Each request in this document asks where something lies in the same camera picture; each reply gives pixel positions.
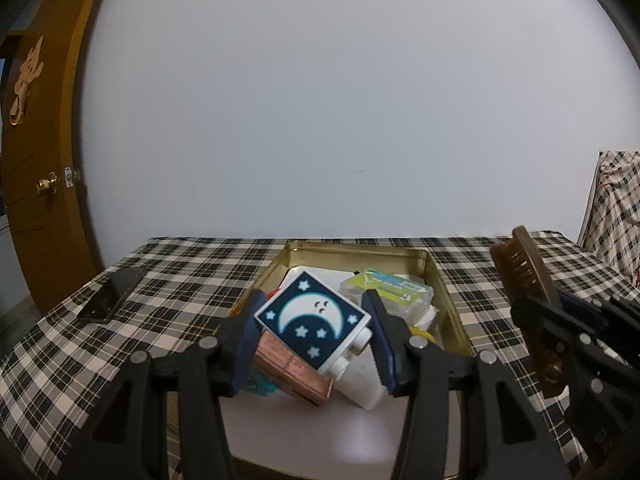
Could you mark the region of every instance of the brown door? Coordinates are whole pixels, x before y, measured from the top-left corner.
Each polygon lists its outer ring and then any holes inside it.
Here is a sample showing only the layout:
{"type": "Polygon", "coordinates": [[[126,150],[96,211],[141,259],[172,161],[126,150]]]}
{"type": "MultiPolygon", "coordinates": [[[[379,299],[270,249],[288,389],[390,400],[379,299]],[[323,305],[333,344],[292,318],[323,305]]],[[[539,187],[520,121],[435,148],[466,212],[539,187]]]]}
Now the brown door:
{"type": "Polygon", "coordinates": [[[76,64],[94,0],[43,0],[15,50],[2,110],[2,187],[20,267],[45,313],[99,271],[72,160],[76,64]]]}

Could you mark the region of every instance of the building block with moon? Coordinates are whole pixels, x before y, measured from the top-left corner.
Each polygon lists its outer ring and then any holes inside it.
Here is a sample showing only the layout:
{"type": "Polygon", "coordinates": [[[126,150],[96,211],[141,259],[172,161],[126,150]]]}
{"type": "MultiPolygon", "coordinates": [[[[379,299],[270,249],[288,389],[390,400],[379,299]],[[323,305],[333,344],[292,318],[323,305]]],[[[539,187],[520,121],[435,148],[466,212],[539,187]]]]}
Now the building block with moon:
{"type": "Polygon", "coordinates": [[[270,298],[255,319],[319,374],[336,380],[371,338],[371,316],[306,271],[270,298]]]}

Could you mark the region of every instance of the smartphone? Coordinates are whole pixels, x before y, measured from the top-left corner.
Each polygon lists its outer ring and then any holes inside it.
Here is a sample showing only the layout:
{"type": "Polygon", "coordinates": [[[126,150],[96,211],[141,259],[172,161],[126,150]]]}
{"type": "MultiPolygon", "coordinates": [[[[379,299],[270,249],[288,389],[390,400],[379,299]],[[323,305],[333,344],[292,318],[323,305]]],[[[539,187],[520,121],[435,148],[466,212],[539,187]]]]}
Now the smartphone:
{"type": "Polygon", "coordinates": [[[76,316],[81,321],[108,323],[146,274],[140,267],[116,270],[76,316]]]}

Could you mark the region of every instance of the copper colored box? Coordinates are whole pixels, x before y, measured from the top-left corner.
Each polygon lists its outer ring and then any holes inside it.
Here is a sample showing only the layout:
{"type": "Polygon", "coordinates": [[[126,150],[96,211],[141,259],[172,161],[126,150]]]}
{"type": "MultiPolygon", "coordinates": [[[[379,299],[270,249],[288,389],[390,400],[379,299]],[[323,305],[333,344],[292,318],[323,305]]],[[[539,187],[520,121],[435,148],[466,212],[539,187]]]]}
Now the copper colored box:
{"type": "Polygon", "coordinates": [[[323,378],[268,330],[262,332],[254,364],[290,396],[308,400],[316,406],[329,400],[334,382],[323,378]]]}

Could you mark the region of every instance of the checkered fabric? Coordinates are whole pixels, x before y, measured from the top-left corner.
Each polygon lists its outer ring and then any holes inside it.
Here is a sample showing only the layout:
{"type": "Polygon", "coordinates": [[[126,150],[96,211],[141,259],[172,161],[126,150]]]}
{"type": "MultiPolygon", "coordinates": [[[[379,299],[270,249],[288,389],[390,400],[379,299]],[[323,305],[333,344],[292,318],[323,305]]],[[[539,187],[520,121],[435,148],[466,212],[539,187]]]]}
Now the checkered fabric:
{"type": "Polygon", "coordinates": [[[580,245],[638,286],[639,152],[600,154],[580,245]]]}
{"type": "MultiPolygon", "coordinates": [[[[635,299],[640,294],[622,275],[561,234],[536,233],[534,240],[560,287],[584,298],[619,294],[635,299]]],[[[568,399],[543,399],[522,336],[510,320],[488,251],[497,238],[324,241],[427,249],[475,350],[493,349],[509,365],[565,460],[571,468],[579,466],[580,447],[563,420],[568,399]]],[[[0,364],[0,424],[25,464],[40,478],[54,478],[100,391],[124,360],[139,349],[154,357],[180,352],[212,333],[285,243],[153,238],[49,312],[0,364]],[[108,276],[127,266],[146,267],[148,274],[114,319],[105,325],[76,320],[75,313],[108,276]]],[[[181,477],[177,455],[174,478],[181,477]]]]}

